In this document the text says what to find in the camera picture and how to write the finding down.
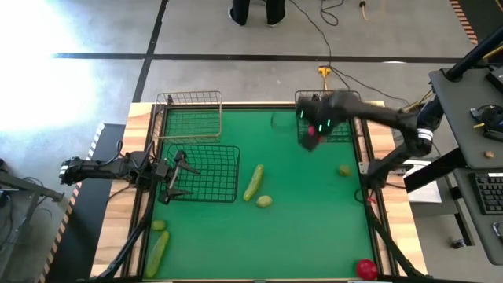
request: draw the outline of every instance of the cable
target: cable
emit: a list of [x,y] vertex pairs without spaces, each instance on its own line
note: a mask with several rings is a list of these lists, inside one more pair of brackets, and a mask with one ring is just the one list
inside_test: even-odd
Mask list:
[[391,183],[386,183],[386,186],[392,186],[392,187],[395,187],[395,188],[398,188],[398,189],[407,189],[405,186],[399,186],[399,185],[395,185],[395,184],[391,184]]
[[[356,200],[357,202],[359,202],[360,204],[365,204],[365,202],[363,200],[359,200],[358,199],[358,193],[359,192],[363,192],[364,188],[360,188],[360,189],[357,189],[354,191],[354,194],[353,194],[353,197],[354,197],[354,200]],[[371,189],[370,190],[370,194],[369,196],[367,197],[367,200],[371,200],[372,199],[372,196],[374,195],[374,193],[376,192],[375,189]]]
[[362,8],[363,19],[368,21],[369,19],[367,19],[367,15],[365,15],[365,6],[366,5],[367,5],[367,2],[365,2],[363,0],[360,1],[360,8]]
[[[338,3],[338,4],[323,8],[323,2],[325,2],[325,1],[326,0],[321,0],[321,2],[320,2],[320,16],[323,19],[323,21],[326,22],[328,25],[336,27],[339,25],[339,18],[336,17],[336,15],[334,15],[330,12],[327,12],[327,10],[341,6],[342,4],[344,4],[344,0],[340,0],[340,3]],[[335,20],[335,22],[331,22],[331,21],[327,20],[325,18],[325,15],[330,16],[332,19]]]
[[120,151],[123,150],[123,141],[117,141],[117,144],[116,144],[116,148],[117,148],[117,153],[114,155],[114,157],[112,157],[110,160],[108,161],[105,161],[104,163],[102,164],[99,164],[97,167],[102,167],[102,166],[105,166],[105,165],[109,165],[110,163],[114,162],[115,160],[117,160],[117,158],[119,156],[122,156],[120,154]]
[[382,92],[382,91],[380,91],[380,90],[376,89],[375,87],[367,86],[367,85],[365,85],[364,83],[360,82],[359,80],[355,79],[354,77],[352,77],[352,76],[350,76],[350,75],[346,75],[346,74],[344,74],[343,72],[339,71],[338,69],[334,68],[334,67],[332,66],[332,48],[330,47],[330,43],[329,43],[329,41],[327,40],[327,37],[326,37],[325,33],[324,33],[324,32],[323,32],[323,31],[322,31],[322,30],[321,30],[321,29],[320,29],[320,28],[319,28],[319,27],[318,27],[318,26],[317,26],[317,25],[316,25],[316,24],[315,24],[315,23],[311,20],[311,18],[309,17],[309,15],[307,15],[307,13],[306,13],[306,12],[304,12],[304,10],[302,10],[302,9],[299,7],[299,5],[297,5],[297,3],[295,3],[295,1],[293,1],[293,0],[289,0],[289,1],[290,1],[290,2],[291,2],[291,3],[292,3],[292,4],[293,4],[293,5],[294,5],[294,6],[295,6],[295,7],[296,7],[296,8],[297,8],[297,9],[298,9],[301,13],[302,13],[302,14],[304,14],[304,16],[306,16],[307,20],[308,20],[311,24],[313,24],[313,26],[314,26],[314,27],[318,30],[318,32],[319,32],[319,33],[321,34],[321,36],[323,37],[323,41],[325,42],[325,44],[326,44],[327,48],[329,49],[329,63],[328,63],[328,65],[326,65],[326,66],[321,66],[321,67],[328,67],[328,68],[332,69],[332,71],[334,71],[334,72],[338,72],[339,74],[341,74],[341,75],[343,75],[343,76],[345,76],[345,77],[347,77],[347,78],[349,78],[349,79],[354,80],[356,83],[360,84],[361,86],[363,86],[363,87],[365,87],[365,88],[367,88],[367,89],[369,89],[369,90],[376,91],[377,93],[382,94],[382,95],[384,95],[385,97],[388,97],[388,98],[391,98],[391,99],[395,99],[395,100],[398,100],[398,101],[403,101],[403,102],[405,102],[407,105],[410,105],[410,103],[409,103],[406,99],[403,99],[403,98],[400,98],[400,97],[394,97],[394,96],[389,95],[389,94],[385,94],[384,92]]
[[333,72],[337,77],[339,77],[340,81],[343,82],[344,86],[346,86],[347,90],[351,90],[351,88],[349,87],[349,84],[346,83],[346,81],[343,79],[342,76],[339,75],[338,72]]
[[[44,183],[42,181],[38,180],[35,177],[24,177],[23,180],[32,182],[32,183],[34,183],[36,185],[39,185],[39,186],[44,186]],[[47,196],[44,196],[41,200],[39,200],[39,202],[37,202],[37,204],[35,205],[35,207],[38,207],[46,199],[47,199]]]
[[499,46],[497,49],[489,52],[488,54],[486,54],[483,59],[489,59],[491,58],[493,55],[496,55],[497,53],[499,53],[500,51],[503,51],[503,46]]
[[426,101],[426,103],[424,103],[423,107],[421,107],[421,109],[417,113],[417,116],[419,116],[423,112],[423,110],[426,108],[426,105],[428,105],[428,103],[430,103],[432,99],[433,99],[433,95],[430,95],[428,97],[428,101]]
[[439,148],[437,147],[437,145],[436,145],[433,141],[431,141],[431,144],[433,145],[433,147],[435,148],[435,150],[436,150],[436,151],[437,151],[437,153],[439,154],[439,157],[441,157],[441,156],[442,156],[442,154],[440,153],[440,150],[439,150]]
[[341,72],[340,70],[338,70],[337,68],[333,67],[333,66],[328,66],[330,69],[332,69],[332,71],[334,72],[338,72],[339,74],[349,78],[349,79],[352,79],[354,80],[356,83],[358,83],[359,85],[369,89],[369,90],[373,90],[379,94],[382,94],[383,96],[385,97],[388,97],[388,98],[391,98],[391,99],[395,99],[397,101],[402,101],[402,102],[405,102],[407,105],[410,105],[410,103],[406,100],[406,99],[403,99],[403,98],[400,98],[400,97],[394,97],[392,95],[389,95],[389,94],[385,94],[384,92],[378,90],[377,88],[375,87],[372,87],[372,86],[367,86],[365,85],[364,83],[360,82],[359,80],[355,79],[354,77],[350,76],[350,75],[347,75],[347,74],[344,74],[343,72]]
[[110,197],[108,197],[108,200],[107,200],[107,203],[113,198],[115,197],[116,195],[120,194],[121,192],[125,191],[126,189],[129,189],[131,187],[131,184],[130,185],[127,185],[127,187],[125,188],[122,188],[118,191],[116,191],[115,193],[113,193],[112,195],[110,195]]
[[325,41],[325,44],[327,45],[327,47],[329,48],[329,66],[331,65],[331,60],[332,60],[332,48],[330,48],[330,44],[329,44],[329,41],[327,40],[326,36],[325,36],[325,33],[311,20],[311,18],[309,17],[309,15],[307,15],[306,12],[304,12],[304,10],[302,10],[298,5],[297,3],[295,3],[293,0],[289,0],[301,13],[304,14],[304,16],[306,16],[307,20],[310,21],[314,27],[320,32],[321,36],[323,36],[323,40]]
[[423,103],[423,101],[425,99],[428,99],[431,95],[433,95],[433,90],[429,90],[424,96],[423,98],[421,98],[419,101],[416,101],[414,103],[412,103],[411,105],[409,106],[405,106],[403,108],[401,108],[400,110],[404,113],[408,113],[410,112],[411,110],[415,109],[417,106],[419,106],[421,103]]

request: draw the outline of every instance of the orange striped tape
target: orange striped tape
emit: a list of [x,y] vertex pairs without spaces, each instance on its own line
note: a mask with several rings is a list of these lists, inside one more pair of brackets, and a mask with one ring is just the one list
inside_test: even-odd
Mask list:
[[[97,141],[101,135],[101,131],[105,128],[105,125],[102,123],[96,130],[96,134],[94,135],[93,143],[91,144],[90,150],[87,153],[87,160],[90,160],[94,154],[94,149],[96,149]],[[63,215],[63,219],[61,220],[61,224],[59,229],[57,230],[56,237],[54,238],[53,246],[50,249],[49,255],[47,255],[46,262],[44,263],[44,269],[39,276],[39,283],[46,283],[47,274],[49,274],[50,265],[54,261],[54,257],[57,253],[57,246],[61,243],[61,239],[63,238],[63,233],[66,230],[66,226],[68,225],[68,221],[70,220],[70,215],[73,212],[73,207],[75,202],[77,201],[77,197],[79,196],[80,187],[82,186],[81,182],[75,184],[75,188],[73,189],[73,194],[68,201],[68,206],[66,212]]]
[[468,19],[466,15],[463,12],[463,9],[461,8],[461,5],[459,5],[459,2],[457,0],[449,0],[450,5],[453,7],[454,12],[456,13],[457,19],[460,21],[461,26],[463,26],[464,32],[466,32],[466,35],[470,39],[470,42],[473,44],[478,44],[479,40],[477,39],[477,35],[472,29],[472,26],[468,22]]

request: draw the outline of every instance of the keyboard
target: keyboard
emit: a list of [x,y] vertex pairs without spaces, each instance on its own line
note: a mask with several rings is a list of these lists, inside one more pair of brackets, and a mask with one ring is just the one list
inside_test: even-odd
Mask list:
[[472,188],[484,215],[503,215],[503,173],[472,173]]

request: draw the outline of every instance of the black pants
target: black pants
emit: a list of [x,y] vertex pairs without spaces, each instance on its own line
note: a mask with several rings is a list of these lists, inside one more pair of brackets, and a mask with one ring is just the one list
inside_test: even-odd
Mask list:
[[[277,24],[285,17],[285,0],[267,0],[267,23]],[[240,25],[246,24],[250,0],[233,0],[233,19]]]

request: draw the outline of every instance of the wire basket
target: wire basket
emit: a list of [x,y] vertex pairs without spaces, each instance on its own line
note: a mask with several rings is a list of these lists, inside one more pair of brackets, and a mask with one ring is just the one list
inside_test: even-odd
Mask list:
[[174,200],[236,200],[240,159],[240,150],[236,146],[173,144],[167,149],[167,159],[171,166],[174,166],[173,159],[178,150],[186,153],[187,163],[198,170],[200,175],[180,170],[174,186],[192,194],[177,196]]
[[[311,99],[318,99],[325,95],[333,94],[334,90],[297,90],[296,91],[296,105],[301,97],[308,97]],[[305,119],[297,118],[297,139],[300,142],[302,137],[307,133],[309,123]],[[342,122],[335,127],[325,142],[352,142],[353,134],[349,122]]]
[[216,90],[157,94],[154,113],[164,116],[163,131],[153,125],[152,139],[171,143],[219,142],[222,94]]

